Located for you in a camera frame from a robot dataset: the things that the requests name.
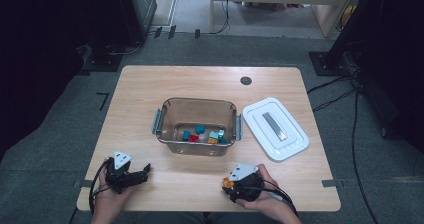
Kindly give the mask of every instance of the floor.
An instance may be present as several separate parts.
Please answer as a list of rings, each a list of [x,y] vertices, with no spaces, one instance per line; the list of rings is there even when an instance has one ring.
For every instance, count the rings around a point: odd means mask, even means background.
[[[152,29],[163,27],[169,30],[176,26],[176,32],[194,33],[200,29],[203,34],[210,34],[210,0],[156,0],[158,10],[152,23]],[[217,32],[225,26],[228,10],[228,26],[220,35],[264,36],[323,39],[322,32],[315,19],[312,8],[287,7],[285,4],[273,11],[271,4],[259,6],[242,6],[241,3],[215,2],[215,25]],[[337,39],[339,31],[334,30],[330,39]]]

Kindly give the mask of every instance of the plastic container lid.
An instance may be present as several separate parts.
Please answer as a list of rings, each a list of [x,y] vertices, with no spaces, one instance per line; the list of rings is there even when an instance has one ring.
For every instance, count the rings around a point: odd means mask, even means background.
[[[243,117],[266,154],[281,162],[309,145],[305,132],[281,104],[273,97],[243,109]]]

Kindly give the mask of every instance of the person's right hand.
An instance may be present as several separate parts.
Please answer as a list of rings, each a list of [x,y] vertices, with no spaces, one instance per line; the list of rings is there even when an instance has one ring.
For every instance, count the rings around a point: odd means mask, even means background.
[[[278,187],[278,183],[271,177],[271,175],[269,175],[265,165],[259,164],[258,168],[259,175],[262,177],[262,179]],[[271,185],[268,182],[264,182],[266,189],[277,189],[277,187]],[[260,211],[269,218],[284,224],[301,223],[299,218],[294,214],[292,209],[287,204],[275,199],[265,191],[263,191],[255,201],[248,202],[243,199],[237,199],[236,203],[246,209]]]

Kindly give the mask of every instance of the gray carpet floor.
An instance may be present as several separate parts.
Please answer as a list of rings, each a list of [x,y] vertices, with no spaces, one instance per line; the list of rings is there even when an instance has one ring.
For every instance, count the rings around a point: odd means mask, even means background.
[[[201,1],[192,7],[204,5]],[[284,30],[260,28],[265,24],[246,22],[245,14],[234,14],[230,19],[232,32],[209,35],[202,31],[195,39],[194,29],[208,30],[209,23],[203,12],[200,19],[184,18],[182,15],[192,13],[182,6],[184,2],[188,0],[177,0],[175,36],[168,39],[166,32],[158,38],[150,35],[139,50],[123,57],[120,70],[126,65],[290,66],[300,69],[307,90],[335,78],[315,74],[308,52],[328,51],[334,38],[320,37],[313,21],[307,31],[290,29],[291,24]],[[252,11],[237,4],[234,8]],[[302,13],[311,14],[308,10]],[[43,124],[6,153],[0,165],[0,223],[68,222],[80,192],[75,182],[85,177],[119,74],[93,72],[73,78]],[[316,90],[309,94],[311,107],[351,89],[351,83],[343,81]],[[104,95],[98,93],[110,93],[104,108]],[[379,120],[365,95],[358,96],[354,152],[355,95],[314,114],[342,206],[337,212],[301,212],[304,223],[373,223],[358,185],[354,160],[378,223],[424,223],[424,155],[403,140],[381,138]],[[137,223],[138,215],[122,213],[116,223]],[[90,219],[90,213],[77,211],[73,223],[89,223]]]

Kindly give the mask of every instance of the storage box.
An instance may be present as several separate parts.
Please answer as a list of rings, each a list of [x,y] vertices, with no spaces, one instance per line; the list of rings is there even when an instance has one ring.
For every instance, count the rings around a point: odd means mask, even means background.
[[[241,139],[241,132],[241,117],[233,103],[193,98],[166,100],[152,127],[173,153],[202,156],[225,155]]]

